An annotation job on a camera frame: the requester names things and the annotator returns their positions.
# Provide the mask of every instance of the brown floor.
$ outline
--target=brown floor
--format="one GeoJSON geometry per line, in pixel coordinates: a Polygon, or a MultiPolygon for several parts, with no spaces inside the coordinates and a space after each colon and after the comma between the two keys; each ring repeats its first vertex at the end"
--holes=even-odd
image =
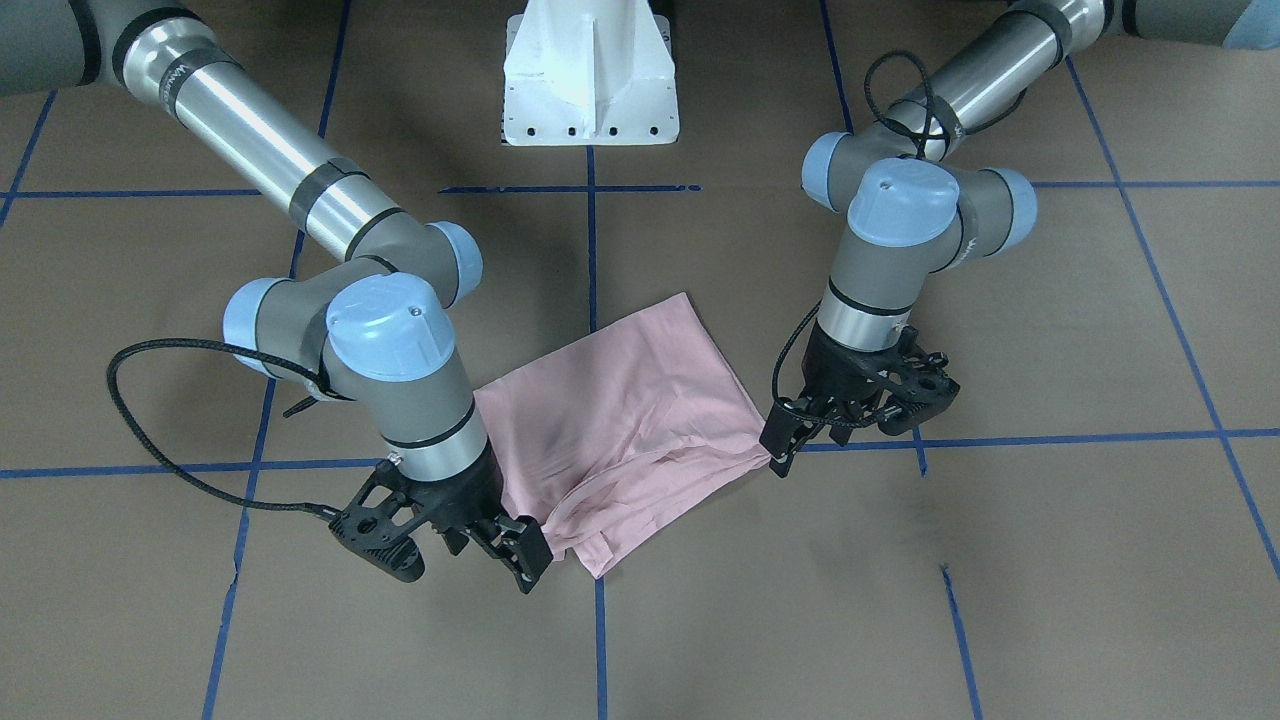
{"type": "MultiPolygon", "coordinates": [[[[768,409],[840,236],[797,188],[845,127],[823,3],[681,4],[680,142],[594,155],[498,142],[522,3],[191,5],[399,204],[479,238],[485,281],[452,311],[476,383],[686,291],[768,409]],[[499,186],[576,190],[440,192],[499,186]]],[[[826,5],[855,127],[877,55],[937,67],[1000,12],[826,5]]],[[[296,232],[119,90],[3,99],[0,717],[1274,717],[1277,81],[1280,51],[1130,40],[1052,70],[955,156],[1025,173],[1042,205],[1023,247],[933,278],[913,315],[955,406],[919,442],[818,443],[604,583],[570,561],[529,597],[435,542],[396,583],[310,519],[250,524],[159,471],[108,359],[219,337],[296,232]]],[[[300,275],[330,263],[308,243],[300,275]]],[[[127,395],[223,487],[342,505],[381,450],[358,407],[282,420],[300,388],[155,355],[127,395]]]]}

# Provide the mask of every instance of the black cable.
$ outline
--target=black cable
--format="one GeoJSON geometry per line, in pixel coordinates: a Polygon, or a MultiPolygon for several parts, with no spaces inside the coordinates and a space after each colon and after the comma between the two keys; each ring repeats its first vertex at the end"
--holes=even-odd
{"type": "Polygon", "coordinates": [[[306,378],[307,380],[316,383],[317,387],[320,388],[325,387],[324,378],[303,368],[302,365],[298,365],[297,363],[293,363],[284,357],[276,357],[275,355],[268,355],[266,352],[259,352],[257,350],[250,350],[248,347],[241,347],[238,345],[229,345],[225,342],[218,342],[212,340],[184,338],[184,337],[166,337],[166,338],[148,340],[146,342],[131,345],[124,350],[116,352],[115,356],[111,357],[111,361],[108,364],[106,391],[111,395],[111,402],[115,404],[115,410],[120,414],[120,418],[124,419],[124,424],[129,427],[129,430],[133,433],[133,437],[136,437],[138,442],[142,443],[142,447],[148,454],[151,454],[151,457],[155,457],[156,461],[160,462],[160,465],[165,466],[169,471],[178,475],[187,483],[191,483],[191,486],[195,487],[196,489],[206,492],[219,500],[224,500],[233,505],[239,505],[241,507],[248,507],[251,510],[307,512],[315,515],[316,518],[320,518],[326,523],[338,516],[339,511],[337,507],[330,507],[328,505],[321,505],[316,502],[261,502],[257,500],[247,500],[243,497],[238,497],[229,492],[220,491],[200,480],[191,473],[178,466],[177,462],[169,460],[169,457],[164,452],[161,452],[160,448],[156,447],[154,442],[151,442],[151,438],[147,437],[147,433],[142,429],[142,425],[140,425],[137,419],[134,419],[133,413],[129,411],[128,405],[125,405],[124,402],[124,397],[120,396],[120,387],[118,382],[120,365],[125,360],[140,352],[146,352],[148,350],[161,350],[166,347],[187,347],[195,350],[211,350],[214,352],[227,352],[229,355],[239,355],[242,357],[248,357],[251,360],[257,360],[260,363],[268,363],[270,365],[275,365],[278,368],[289,370],[291,373],[297,373],[298,375],[306,378]]]}
{"type": "Polygon", "coordinates": [[[937,97],[933,95],[933,77],[929,74],[928,68],[924,67],[924,60],[922,60],[915,53],[910,50],[890,50],[888,53],[881,55],[876,59],[869,68],[867,68],[867,74],[863,77],[863,97],[867,99],[867,106],[870,108],[872,115],[876,117],[876,122],[883,124],[890,131],[909,138],[915,145],[915,159],[924,159],[924,146],[931,140],[947,140],[947,133],[943,131],[941,135],[929,135],[929,128],[933,127],[933,120],[937,117],[934,108],[937,106],[937,97]],[[876,97],[872,95],[872,78],[876,77],[876,72],[881,67],[892,60],[893,58],[902,58],[904,60],[915,65],[915,70],[920,74],[920,87],[924,90],[924,131],[915,132],[911,128],[904,126],[902,123],[887,117],[881,111],[879,105],[876,104],[876,97]]]}
{"type": "MultiPolygon", "coordinates": [[[[928,135],[929,128],[933,127],[933,120],[936,120],[937,117],[938,117],[938,113],[937,113],[937,95],[934,95],[934,92],[933,92],[933,76],[929,74],[928,68],[924,65],[924,60],[922,60],[914,53],[911,53],[909,50],[891,50],[891,51],[881,55],[879,58],[877,58],[876,61],[872,63],[872,65],[869,68],[867,68],[867,76],[863,78],[863,96],[867,99],[867,106],[870,108],[872,115],[876,117],[876,120],[878,123],[883,124],[891,132],[901,135],[902,137],[909,138],[911,141],[911,143],[915,145],[915,159],[916,160],[923,160],[924,159],[924,147],[925,147],[925,145],[931,140],[941,140],[941,141],[948,141],[950,140],[950,135],[946,132],[945,128],[943,128],[943,131],[942,131],[941,135],[928,135]],[[876,104],[876,99],[872,96],[872,78],[876,76],[876,72],[879,70],[879,68],[884,63],[892,60],[893,58],[902,58],[902,59],[908,60],[909,63],[911,63],[913,65],[915,65],[915,72],[918,72],[920,74],[920,88],[924,91],[924,131],[923,132],[915,132],[911,128],[904,126],[902,123],[895,120],[893,118],[890,118],[888,115],[886,115],[879,109],[879,105],[876,104]]],[[[1027,90],[1023,90],[1021,92],[1018,94],[1018,97],[1014,99],[1014,101],[1009,105],[1009,108],[1006,108],[1002,113],[1000,113],[995,118],[992,118],[992,119],[989,119],[989,120],[987,120],[987,122],[984,122],[982,124],[974,126],[972,128],[960,128],[961,135],[973,136],[973,135],[978,135],[979,132],[983,132],[986,129],[991,129],[992,127],[995,127],[997,123],[1000,123],[1001,120],[1004,120],[1009,115],[1012,115],[1014,111],[1018,110],[1019,106],[1021,106],[1023,100],[1025,97],[1027,97],[1027,90]]]]}
{"type": "Polygon", "coordinates": [[[797,410],[787,407],[787,405],[782,402],[782,396],[778,395],[778,375],[782,374],[782,364],[786,361],[787,355],[791,354],[791,347],[796,343],[796,338],[799,338],[800,333],[803,333],[804,329],[809,325],[809,323],[813,320],[813,316],[818,314],[819,307],[822,307],[820,302],[818,305],[814,305],[813,310],[809,310],[809,314],[804,316],[804,320],[800,320],[800,324],[796,325],[795,332],[791,333],[791,337],[787,338],[786,345],[782,346],[782,352],[778,354],[777,363],[773,364],[773,379],[771,384],[771,389],[773,392],[773,405],[774,407],[781,407],[783,413],[791,415],[792,418],[800,420],[801,423],[814,423],[819,425],[831,425],[833,428],[849,428],[854,430],[869,428],[879,421],[878,415],[872,414],[863,418],[861,420],[856,420],[852,423],[846,420],[837,420],[835,418],[819,418],[818,415],[812,415],[809,413],[800,413],[797,410]]]}

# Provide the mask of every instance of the light blue joint cap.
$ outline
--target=light blue joint cap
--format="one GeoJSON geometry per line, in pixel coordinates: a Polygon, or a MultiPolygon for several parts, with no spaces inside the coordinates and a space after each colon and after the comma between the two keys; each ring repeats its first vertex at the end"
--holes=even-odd
{"type": "Polygon", "coordinates": [[[804,167],[800,168],[800,186],[805,195],[832,213],[836,209],[831,206],[831,193],[827,191],[831,159],[836,155],[836,146],[847,136],[847,132],[828,132],[819,137],[805,152],[804,167]]]}
{"type": "Polygon", "coordinates": [[[430,375],[457,345],[435,290],[410,273],[371,275],[344,287],[329,302],[325,327],[343,364],[389,383],[430,375]]]}
{"type": "Polygon", "coordinates": [[[1253,0],[1222,47],[1229,50],[1275,50],[1280,47],[1280,0],[1253,0]]]}
{"type": "MultiPolygon", "coordinates": [[[[227,302],[227,310],[223,311],[224,342],[257,350],[257,309],[262,306],[266,291],[275,287],[275,283],[282,282],[289,282],[289,279],[259,278],[250,281],[244,287],[236,291],[236,295],[227,302]]],[[[271,375],[266,365],[260,360],[251,360],[239,355],[236,359],[264,375],[271,375]]]]}
{"type": "Polygon", "coordinates": [[[443,232],[444,237],[449,238],[449,245],[453,247],[453,256],[458,261],[458,292],[453,296],[449,305],[447,305],[448,307],[471,295],[471,291],[480,286],[480,278],[484,275],[484,258],[480,256],[480,246],[476,245],[476,238],[471,237],[471,233],[462,225],[440,220],[438,223],[428,223],[426,227],[435,228],[443,232]]]}
{"type": "Polygon", "coordinates": [[[1032,228],[1036,227],[1036,219],[1039,218],[1039,200],[1036,199],[1036,188],[1032,187],[1032,181],[1027,179],[1018,170],[1010,170],[1009,168],[987,169],[1005,181],[1005,184],[1009,186],[1009,195],[1014,199],[1014,223],[1009,228],[1009,238],[1005,241],[1005,245],[992,252],[995,256],[1027,240],[1027,236],[1032,233],[1032,228]]]}
{"type": "Polygon", "coordinates": [[[932,163],[877,160],[849,204],[849,227],[873,245],[911,247],[946,232],[959,200],[960,184],[932,163]]]}

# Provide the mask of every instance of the hole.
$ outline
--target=hole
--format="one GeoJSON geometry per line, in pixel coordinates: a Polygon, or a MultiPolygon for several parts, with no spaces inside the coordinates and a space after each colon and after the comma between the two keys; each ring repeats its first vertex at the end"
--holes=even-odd
{"type": "Polygon", "coordinates": [[[384,488],[383,486],[378,486],[374,489],[369,491],[369,497],[366,497],[365,501],[361,502],[360,505],[362,507],[378,507],[378,505],[381,501],[387,500],[387,497],[390,496],[390,493],[392,491],[384,488]]]}

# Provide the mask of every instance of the pink cloth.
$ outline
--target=pink cloth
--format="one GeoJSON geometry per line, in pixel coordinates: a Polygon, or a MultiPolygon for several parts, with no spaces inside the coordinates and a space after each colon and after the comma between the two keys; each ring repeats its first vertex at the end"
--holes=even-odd
{"type": "Polygon", "coordinates": [[[684,293],[476,391],[512,515],[596,578],[763,466],[764,420],[684,293]]]}

